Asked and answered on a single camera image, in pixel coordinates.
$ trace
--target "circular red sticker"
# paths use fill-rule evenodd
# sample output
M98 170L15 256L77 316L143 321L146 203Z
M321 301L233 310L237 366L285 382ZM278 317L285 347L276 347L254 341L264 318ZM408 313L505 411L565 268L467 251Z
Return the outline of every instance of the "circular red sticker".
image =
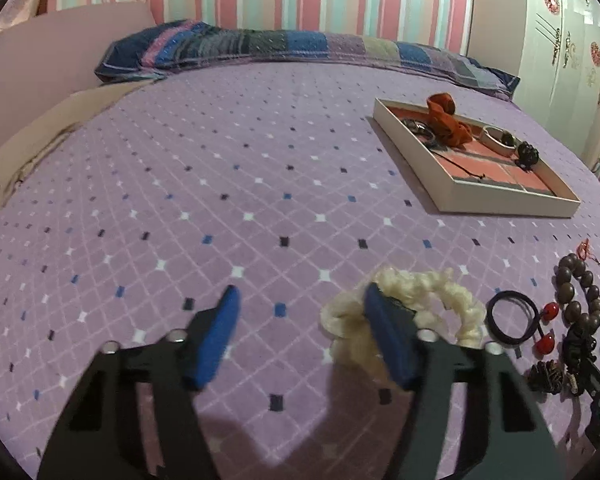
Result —
M595 41L591 43L591 59L595 66L600 66L600 47Z
M544 4L546 8L549 9L549 12L557 16L560 14L560 2L558 0L544 0Z

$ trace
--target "red cherry ornament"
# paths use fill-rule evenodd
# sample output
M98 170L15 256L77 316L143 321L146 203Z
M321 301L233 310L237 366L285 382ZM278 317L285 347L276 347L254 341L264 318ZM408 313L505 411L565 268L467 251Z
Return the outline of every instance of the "red cherry ornament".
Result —
M543 335L534 345L538 353L542 355L549 355L554 351L555 348L555 337L554 333L550 332L549 334Z
M556 316L558 316L559 312L560 307L557 303L552 301L551 303L547 303L544 306L544 309L542 310L540 316L542 316L542 320L544 321L551 321L552 319L555 319Z

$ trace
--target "silver bolt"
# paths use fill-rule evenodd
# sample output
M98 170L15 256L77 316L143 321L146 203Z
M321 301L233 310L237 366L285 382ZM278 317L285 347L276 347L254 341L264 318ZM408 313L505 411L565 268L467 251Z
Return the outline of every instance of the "silver bolt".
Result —
M489 341L484 349L489 352L491 355L501 355L504 352L504 348L499 343L495 341Z
M167 334L167 341L171 343L182 343L187 338L187 331L181 328L174 328Z
M435 343L439 338L440 336L436 332L428 328L418 330L418 339L420 339L420 341L424 341L425 343Z
M103 354L115 354L118 350L120 350L120 343L117 341L107 341L100 348Z

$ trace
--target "black scrunchie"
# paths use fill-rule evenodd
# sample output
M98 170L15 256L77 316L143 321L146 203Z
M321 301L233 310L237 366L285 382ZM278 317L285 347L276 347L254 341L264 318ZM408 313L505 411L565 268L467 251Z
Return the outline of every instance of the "black scrunchie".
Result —
M534 318L531 320L531 323L529 323L529 327L526 329L526 332L522 335L522 337L515 338L506 335L502 330L499 329L499 327L496 325L495 320L493 319L493 307L496 303L505 298L515 298L516 300L520 300L526 305L528 305L529 308L534 312ZM531 301L531 299L528 296L525 296L521 292L518 292L516 290L501 290L487 302L486 308L486 320L489 330L498 341L504 343L505 345L519 346L527 339L531 338L531 336L536 330L538 330L538 332L540 333L540 337L544 336L544 334L542 333L542 329L540 328L540 313L538 312L536 304L533 301Z

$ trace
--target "white scrunchie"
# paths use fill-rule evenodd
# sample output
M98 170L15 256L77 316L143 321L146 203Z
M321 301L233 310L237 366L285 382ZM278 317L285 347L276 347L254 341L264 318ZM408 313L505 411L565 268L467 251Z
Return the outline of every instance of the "white scrunchie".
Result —
M486 333L484 305L461 285L451 281L453 271L416 272L385 267L373 276L382 293L400 300L410 310L416 311L414 322L418 328L430 328L440 334L448 333L445 321L431 311L429 295L440 298L445 309L453 310L460 318L456 344L480 348ZM320 311L323 328L334 336L331 356L334 361L362 367L371 377L387 383L389 375L378 350L371 328L364 316L362 298L368 282L363 282L352 292L342 292Z

